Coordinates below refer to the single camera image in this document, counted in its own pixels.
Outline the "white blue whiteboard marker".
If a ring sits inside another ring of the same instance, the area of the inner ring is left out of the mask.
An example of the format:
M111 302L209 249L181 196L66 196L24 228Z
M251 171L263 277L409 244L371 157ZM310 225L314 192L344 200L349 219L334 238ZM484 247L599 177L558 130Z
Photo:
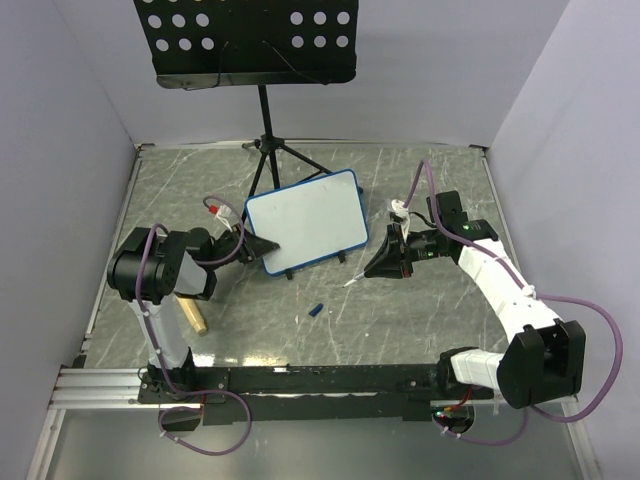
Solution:
M343 284L342 288L347 288L347 287L355 284L356 282L362 280L363 278L365 278L365 274L364 273L360 273L360 274L356 275L355 277L353 277L352 279L348 280L345 284Z

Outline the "blue framed whiteboard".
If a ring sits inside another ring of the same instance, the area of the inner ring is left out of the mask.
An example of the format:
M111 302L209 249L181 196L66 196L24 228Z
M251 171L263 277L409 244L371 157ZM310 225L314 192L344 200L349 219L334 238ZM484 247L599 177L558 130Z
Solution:
M258 194L246 200L245 210L252 233L279 245L263 257L270 276L363 247L369 241L352 169Z

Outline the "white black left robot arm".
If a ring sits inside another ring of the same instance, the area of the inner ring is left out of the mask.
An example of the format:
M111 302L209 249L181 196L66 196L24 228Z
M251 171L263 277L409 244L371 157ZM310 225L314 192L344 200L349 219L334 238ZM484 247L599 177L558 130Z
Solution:
M108 286L135 313L148 350L142 395L184 402L202 389L191 347L184 339L174 307L176 299L209 300L216 270L233 262L252 263L280 245L235 225L220 237L203 227L159 232L136 227L114 253Z

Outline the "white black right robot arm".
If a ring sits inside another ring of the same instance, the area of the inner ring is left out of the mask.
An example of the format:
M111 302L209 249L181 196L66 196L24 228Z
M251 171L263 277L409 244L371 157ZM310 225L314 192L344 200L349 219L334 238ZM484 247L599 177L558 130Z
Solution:
M451 259L477 286L497 316L508 341L503 353L460 347L441 354L436 384L448 398L470 386L498 392L514 408L578 393L582 386L586 333L563 321L540 300L509 259L497 232L484 219L472 220L457 191L428 204L428 229L410 230L410 212L389 203L383 244L365 266L366 278L403 279L419 261Z

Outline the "wooden mallet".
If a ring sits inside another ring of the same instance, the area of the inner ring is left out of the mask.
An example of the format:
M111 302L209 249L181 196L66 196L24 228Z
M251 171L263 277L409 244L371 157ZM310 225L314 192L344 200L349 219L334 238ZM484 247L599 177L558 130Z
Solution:
M198 308L196 301L191 298L183 297L178 297L177 301L193 330L198 335L206 334L208 331L208 326Z

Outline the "black music stand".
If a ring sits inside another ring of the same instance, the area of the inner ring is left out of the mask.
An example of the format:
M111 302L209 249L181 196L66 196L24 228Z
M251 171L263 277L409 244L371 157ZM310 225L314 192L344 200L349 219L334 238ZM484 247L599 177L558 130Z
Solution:
M258 89L263 134L252 182L271 171L281 188L277 153L328 168L289 147L273 131L270 85L345 84L356 76L359 3L351 1L137 1L157 83L165 89Z

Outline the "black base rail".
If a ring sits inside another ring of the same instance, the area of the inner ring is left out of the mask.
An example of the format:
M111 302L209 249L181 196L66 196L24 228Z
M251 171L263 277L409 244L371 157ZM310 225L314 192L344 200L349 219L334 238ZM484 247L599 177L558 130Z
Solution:
M246 419L243 406L224 393L240 396L254 421L347 420L399 418L429 421L431 407L461 401L490 400L493 391L440 376L434 364L189 367L172 376L180 395L166 384L158 369L144 373L138 402L142 405L204 407L203 423L228 425Z

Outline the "blue marker cap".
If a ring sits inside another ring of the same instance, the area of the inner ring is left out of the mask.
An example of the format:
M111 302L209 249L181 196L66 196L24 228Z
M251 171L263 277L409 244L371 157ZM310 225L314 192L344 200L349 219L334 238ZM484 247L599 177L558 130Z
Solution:
M322 303L317 304L316 306L314 306L312 308L312 310L309 312L309 315L311 317L316 317L323 309L324 305Z

